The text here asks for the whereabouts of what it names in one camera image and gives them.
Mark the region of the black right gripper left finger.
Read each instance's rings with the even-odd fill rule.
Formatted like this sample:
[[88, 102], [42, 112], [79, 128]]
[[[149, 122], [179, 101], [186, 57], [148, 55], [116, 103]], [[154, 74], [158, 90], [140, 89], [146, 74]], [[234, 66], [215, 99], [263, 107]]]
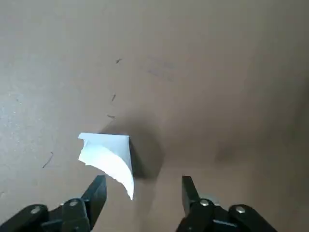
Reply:
[[0, 226], [2, 232], [90, 232], [107, 199], [106, 177], [98, 175], [80, 198], [53, 210], [44, 204], [29, 205]]

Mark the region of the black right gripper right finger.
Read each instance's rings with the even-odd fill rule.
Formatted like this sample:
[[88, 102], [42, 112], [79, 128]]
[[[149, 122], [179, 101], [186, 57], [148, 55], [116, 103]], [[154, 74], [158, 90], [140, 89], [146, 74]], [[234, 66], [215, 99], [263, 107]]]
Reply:
[[190, 176], [182, 176], [185, 217], [179, 232], [276, 232], [255, 209], [235, 204], [228, 210], [208, 198], [201, 198]]

